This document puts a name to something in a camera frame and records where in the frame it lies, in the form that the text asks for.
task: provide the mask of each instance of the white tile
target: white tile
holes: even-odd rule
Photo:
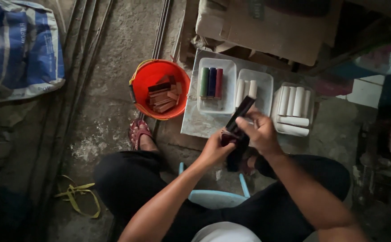
[[[352,93],[348,94],[346,99],[349,102],[378,108],[381,92],[382,86],[355,79]]]
[[[383,85],[385,81],[385,76],[383,75],[376,75],[376,76],[371,76],[371,77],[365,77],[365,78],[360,78],[361,80],[369,81],[371,83]]]

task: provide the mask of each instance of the black pants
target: black pants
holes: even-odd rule
[[[350,177],[342,164],[319,156],[292,158],[340,200],[345,199]],[[97,165],[97,192],[118,221],[127,224],[139,208],[166,187],[159,175],[162,160],[157,152],[124,151],[105,156]],[[264,176],[276,177],[263,157],[257,158],[255,168]],[[314,231],[285,187],[275,182],[232,208],[207,209],[184,201],[163,241],[189,242],[203,227],[222,221],[241,224],[262,241],[303,241]]]

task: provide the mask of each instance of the blue plastic stool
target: blue plastic stool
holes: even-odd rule
[[[181,162],[179,164],[179,174],[183,172],[183,166],[184,164]],[[210,209],[235,207],[250,197],[245,178],[242,174],[239,175],[239,179],[245,196],[215,190],[193,190],[189,194],[188,199],[196,204]]]

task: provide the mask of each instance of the hand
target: hand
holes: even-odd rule
[[[236,144],[234,143],[221,146],[221,130],[218,130],[208,139],[202,153],[194,163],[202,164],[207,168],[214,167],[222,164],[235,148]]]
[[[255,107],[251,107],[246,116],[253,120],[254,125],[249,124],[242,117],[236,118],[236,124],[249,136],[258,152],[267,160],[269,160],[267,157],[283,155],[272,120]]]

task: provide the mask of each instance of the bucket handle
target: bucket handle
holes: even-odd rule
[[[151,118],[154,118],[151,113],[146,110],[142,105],[140,105],[139,103],[137,103],[136,101],[136,95],[134,94],[134,88],[133,88],[133,81],[135,80],[136,78],[136,74],[139,72],[139,68],[141,66],[143,66],[145,63],[148,63],[150,61],[155,61],[156,59],[149,59],[149,60],[145,60],[145,61],[142,61],[142,63],[139,64],[139,66],[137,66],[136,68],[136,71],[134,72],[133,76],[131,77],[131,80],[130,80],[130,84],[128,85],[129,88],[130,88],[130,96],[131,96],[131,100],[133,101],[134,105],[138,106],[139,108],[142,108],[143,110],[145,110],[146,113],[148,113],[148,116],[150,116]]]

